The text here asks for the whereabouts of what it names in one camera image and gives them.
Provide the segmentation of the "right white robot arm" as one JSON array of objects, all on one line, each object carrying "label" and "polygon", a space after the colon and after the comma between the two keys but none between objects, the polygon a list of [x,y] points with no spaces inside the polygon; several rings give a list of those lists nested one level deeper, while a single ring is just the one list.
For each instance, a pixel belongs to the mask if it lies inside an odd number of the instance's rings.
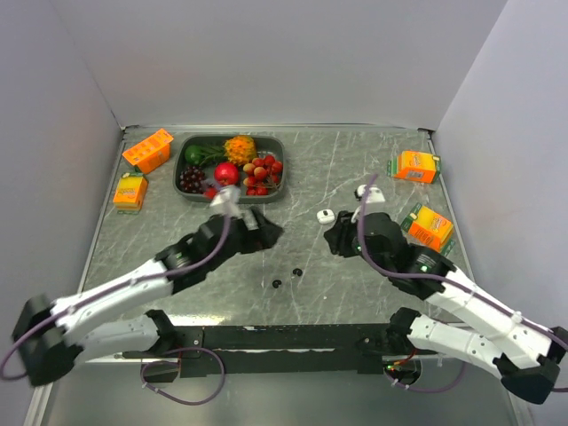
[{"label": "right white robot arm", "polygon": [[436,250],[409,242],[385,213],[355,218],[339,213],[324,233],[332,254],[360,256],[400,291],[436,306],[467,324],[450,326],[401,309],[387,333],[397,353],[434,351],[484,369],[520,399],[543,404],[557,392],[567,332],[526,319],[485,292]]}]

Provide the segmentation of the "white earbud charging case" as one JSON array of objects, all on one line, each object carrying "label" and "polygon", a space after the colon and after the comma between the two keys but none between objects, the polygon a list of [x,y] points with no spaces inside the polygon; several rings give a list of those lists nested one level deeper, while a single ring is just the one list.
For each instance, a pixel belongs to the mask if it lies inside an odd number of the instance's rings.
[{"label": "white earbud charging case", "polygon": [[335,222],[335,213],[331,209],[323,209],[316,214],[317,221],[321,225],[329,225]]}]

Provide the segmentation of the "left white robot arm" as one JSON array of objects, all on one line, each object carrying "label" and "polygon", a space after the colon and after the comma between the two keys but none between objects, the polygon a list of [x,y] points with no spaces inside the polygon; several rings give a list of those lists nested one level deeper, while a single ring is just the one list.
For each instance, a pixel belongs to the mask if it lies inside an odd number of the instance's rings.
[{"label": "left white robot arm", "polygon": [[58,381],[75,366],[124,351],[156,357],[171,353],[177,331],[162,311],[119,321],[120,314],[154,300],[173,296],[206,280],[209,273],[237,254],[271,249],[284,233],[260,210],[249,210],[256,226],[243,215],[213,215],[199,228],[169,245],[137,269],[74,296],[51,301],[27,300],[12,332],[10,355],[24,371],[1,373],[4,381],[27,378],[34,386]]}]

